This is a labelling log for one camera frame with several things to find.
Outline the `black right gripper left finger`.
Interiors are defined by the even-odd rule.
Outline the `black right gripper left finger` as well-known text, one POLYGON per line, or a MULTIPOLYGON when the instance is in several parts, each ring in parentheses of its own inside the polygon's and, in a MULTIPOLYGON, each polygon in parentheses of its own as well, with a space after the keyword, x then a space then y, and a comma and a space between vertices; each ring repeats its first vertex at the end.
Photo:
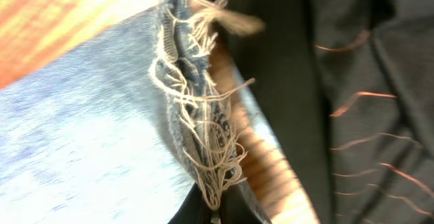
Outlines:
POLYGON ((168 224, 220 224, 220 217, 205 203, 203 194, 195 183, 168 224))

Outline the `black printed garment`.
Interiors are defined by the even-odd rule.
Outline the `black printed garment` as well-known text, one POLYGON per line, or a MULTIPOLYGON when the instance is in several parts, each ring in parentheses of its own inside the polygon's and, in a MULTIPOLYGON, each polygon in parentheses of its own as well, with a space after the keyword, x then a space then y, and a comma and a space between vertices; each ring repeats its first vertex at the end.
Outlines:
POLYGON ((322 223, 433 222, 433 0, 231 0, 223 32, 322 223))

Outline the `blue denim jeans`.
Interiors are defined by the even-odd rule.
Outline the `blue denim jeans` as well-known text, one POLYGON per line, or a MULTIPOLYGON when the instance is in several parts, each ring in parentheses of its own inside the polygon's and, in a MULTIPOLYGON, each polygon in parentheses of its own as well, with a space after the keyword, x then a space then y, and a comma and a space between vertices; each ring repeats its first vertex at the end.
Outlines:
POLYGON ((246 178, 212 25, 228 0, 160 0, 1 91, 2 223, 168 223, 196 183, 220 216, 246 178))

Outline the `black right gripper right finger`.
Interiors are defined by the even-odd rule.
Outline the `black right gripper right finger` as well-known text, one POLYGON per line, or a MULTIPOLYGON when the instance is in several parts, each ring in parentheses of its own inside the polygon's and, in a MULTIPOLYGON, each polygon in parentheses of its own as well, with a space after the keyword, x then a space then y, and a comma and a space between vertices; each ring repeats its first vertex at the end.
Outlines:
POLYGON ((222 224, 271 224, 249 183, 243 181, 223 192, 220 203, 222 224))

